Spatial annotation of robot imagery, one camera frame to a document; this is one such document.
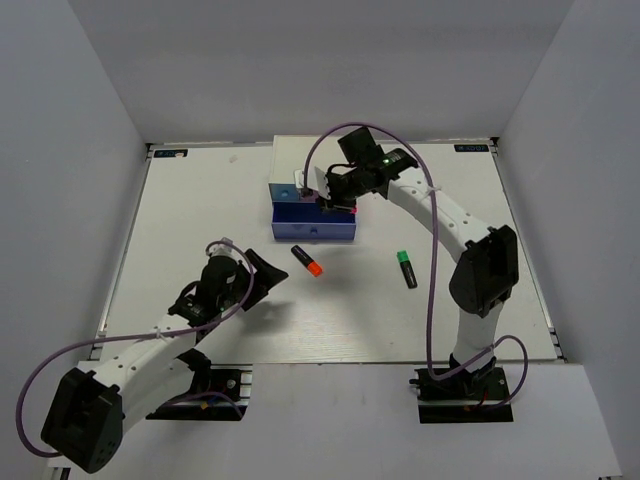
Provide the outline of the orange cap highlighter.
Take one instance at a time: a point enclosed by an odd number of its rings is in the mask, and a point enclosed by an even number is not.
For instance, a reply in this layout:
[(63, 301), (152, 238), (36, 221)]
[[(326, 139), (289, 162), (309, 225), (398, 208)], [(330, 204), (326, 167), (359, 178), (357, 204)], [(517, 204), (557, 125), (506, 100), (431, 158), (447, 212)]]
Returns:
[(294, 245), (290, 249), (293, 256), (311, 273), (314, 277), (323, 274), (323, 268), (299, 245)]

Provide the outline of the wide blue drawer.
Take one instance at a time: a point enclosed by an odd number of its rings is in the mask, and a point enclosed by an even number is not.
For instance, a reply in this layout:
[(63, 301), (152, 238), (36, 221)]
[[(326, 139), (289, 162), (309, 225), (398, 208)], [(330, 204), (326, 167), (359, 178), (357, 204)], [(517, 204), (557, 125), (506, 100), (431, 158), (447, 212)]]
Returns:
[(277, 241), (353, 241), (356, 215), (324, 211), (315, 203), (274, 202), (271, 227)]

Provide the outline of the white drawer organizer box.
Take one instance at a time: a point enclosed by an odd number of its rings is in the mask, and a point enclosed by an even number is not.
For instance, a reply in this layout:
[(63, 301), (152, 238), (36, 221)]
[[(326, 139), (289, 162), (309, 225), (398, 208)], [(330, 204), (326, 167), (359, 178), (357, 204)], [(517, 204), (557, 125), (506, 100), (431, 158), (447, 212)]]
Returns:
[[(320, 143), (314, 150), (309, 168), (319, 167), (327, 171), (333, 164), (346, 164), (337, 139), (337, 136), (329, 136)], [(307, 156), (317, 140), (317, 136), (276, 135), (269, 183), (294, 184), (294, 171), (304, 170)]]

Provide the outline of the small blue drawer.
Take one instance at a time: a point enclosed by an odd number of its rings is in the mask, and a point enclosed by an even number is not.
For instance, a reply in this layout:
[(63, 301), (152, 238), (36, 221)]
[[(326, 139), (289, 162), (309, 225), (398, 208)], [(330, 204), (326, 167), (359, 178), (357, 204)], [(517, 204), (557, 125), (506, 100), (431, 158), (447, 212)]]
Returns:
[(291, 183), (270, 183), (269, 193), (272, 202), (297, 203), (300, 201), (298, 188)]

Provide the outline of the green cap highlighter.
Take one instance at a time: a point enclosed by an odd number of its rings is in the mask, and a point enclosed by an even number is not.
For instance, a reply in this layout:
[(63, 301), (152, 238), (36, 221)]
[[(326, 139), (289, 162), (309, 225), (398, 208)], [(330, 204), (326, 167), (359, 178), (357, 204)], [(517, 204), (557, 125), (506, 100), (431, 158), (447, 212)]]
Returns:
[(396, 253), (396, 257), (407, 287), (409, 289), (416, 289), (418, 287), (418, 282), (407, 251), (398, 251)]

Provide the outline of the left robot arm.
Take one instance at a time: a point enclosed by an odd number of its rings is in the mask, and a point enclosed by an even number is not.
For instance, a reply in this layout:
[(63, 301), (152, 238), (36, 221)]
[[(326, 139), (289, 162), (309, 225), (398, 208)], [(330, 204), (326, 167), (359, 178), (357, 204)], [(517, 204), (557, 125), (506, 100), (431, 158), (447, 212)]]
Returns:
[(125, 433), (167, 402), (210, 396), (211, 361), (197, 345), (231, 311), (248, 311), (288, 277), (252, 249), (237, 260), (230, 244), (217, 242), (207, 256), (150, 338), (61, 379), (41, 438), (85, 472), (105, 467)]

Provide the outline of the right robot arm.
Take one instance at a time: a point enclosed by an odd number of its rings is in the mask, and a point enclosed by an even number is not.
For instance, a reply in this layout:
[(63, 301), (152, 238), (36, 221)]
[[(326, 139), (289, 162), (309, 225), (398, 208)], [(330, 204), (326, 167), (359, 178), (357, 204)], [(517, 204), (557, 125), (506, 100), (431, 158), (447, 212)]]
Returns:
[(515, 231), (475, 218), (448, 197), (406, 143), (384, 151), (367, 126), (353, 127), (337, 143), (346, 162), (316, 170), (318, 204), (351, 211), (360, 197), (378, 194), (431, 233), (433, 259), (439, 248), (449, 253), (455, 263), (449, 293), (459, 308), (459, 322), (448, 374), (459, 396), (477, 397), (488, 385), (484, 369), (495, 361), (500, 313), (519, 281)]

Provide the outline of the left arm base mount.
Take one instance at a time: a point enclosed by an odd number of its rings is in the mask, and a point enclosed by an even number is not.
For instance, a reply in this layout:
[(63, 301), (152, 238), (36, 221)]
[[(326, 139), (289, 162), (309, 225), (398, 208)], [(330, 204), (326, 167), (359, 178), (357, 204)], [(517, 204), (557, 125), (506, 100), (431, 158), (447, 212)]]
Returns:
[(214, 365), (189, 389), (146, 416), (156, 421), (239, 422), (249, 405), (251, 365)]

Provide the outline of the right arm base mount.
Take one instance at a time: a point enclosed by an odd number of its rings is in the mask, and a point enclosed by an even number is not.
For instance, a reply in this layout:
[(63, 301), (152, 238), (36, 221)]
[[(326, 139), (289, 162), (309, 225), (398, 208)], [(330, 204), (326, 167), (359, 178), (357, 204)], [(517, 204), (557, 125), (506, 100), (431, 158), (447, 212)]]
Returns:
[(417, 396), (421, 424), (511, 423), (514, 421), (504, 369), (493, 367), (478, 381), (462, 374), (435, 381), (426, 368), (416, 369), (409, 385)]

